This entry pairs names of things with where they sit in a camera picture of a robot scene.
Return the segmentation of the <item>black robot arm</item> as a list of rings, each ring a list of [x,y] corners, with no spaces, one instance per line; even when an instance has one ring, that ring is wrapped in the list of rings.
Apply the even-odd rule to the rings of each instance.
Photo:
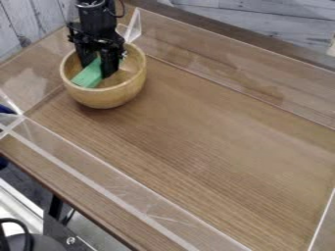
[[[119,70],[124,58],[126,39],[116,31],[118,19],[114,0],[76,0],[79,21],[70,22],[68,40],[75,44],[83,67],[100,57],[103,78],[111,77]]]

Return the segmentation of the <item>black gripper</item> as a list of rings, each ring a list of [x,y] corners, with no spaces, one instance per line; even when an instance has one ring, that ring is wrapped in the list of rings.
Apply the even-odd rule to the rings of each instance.
[[[82,66],[96,59],[100,50],[102,77],[108,78],[119,70],[119,53],[124,51],[124,38],[116,32],[118,20],[126,15],[116,13],[114,3],[76,3],[79,20],[70,22],[70,41],[76,45]]]

